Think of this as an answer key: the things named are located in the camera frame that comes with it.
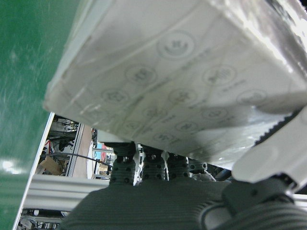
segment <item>green panel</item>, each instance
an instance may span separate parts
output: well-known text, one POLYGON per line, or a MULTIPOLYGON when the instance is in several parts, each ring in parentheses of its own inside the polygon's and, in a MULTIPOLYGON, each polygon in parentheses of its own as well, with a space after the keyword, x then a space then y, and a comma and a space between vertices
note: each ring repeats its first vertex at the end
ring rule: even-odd
POLYGON ((79 0, 0 1, 0 229, 11 229, 48 119, 43 110, 79 0))

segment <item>white package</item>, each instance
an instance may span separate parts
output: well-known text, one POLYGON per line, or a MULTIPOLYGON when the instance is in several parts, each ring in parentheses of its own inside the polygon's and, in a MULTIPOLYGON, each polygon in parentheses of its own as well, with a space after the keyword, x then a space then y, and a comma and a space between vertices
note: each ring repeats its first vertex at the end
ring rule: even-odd
POLYGON ((83 2, 45 108, 231 169, 307 104, 305 12, 269 2, 83 2))

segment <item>industrial machine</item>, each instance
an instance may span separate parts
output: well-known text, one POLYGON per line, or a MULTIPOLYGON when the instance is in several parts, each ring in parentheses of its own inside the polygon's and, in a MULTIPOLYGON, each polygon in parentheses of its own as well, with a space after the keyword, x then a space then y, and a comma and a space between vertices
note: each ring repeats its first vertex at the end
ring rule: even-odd
POLYGON ((44 106, 117 159, 60 229, 306 229, 306 24, 298 1, 83 2, 44 106))

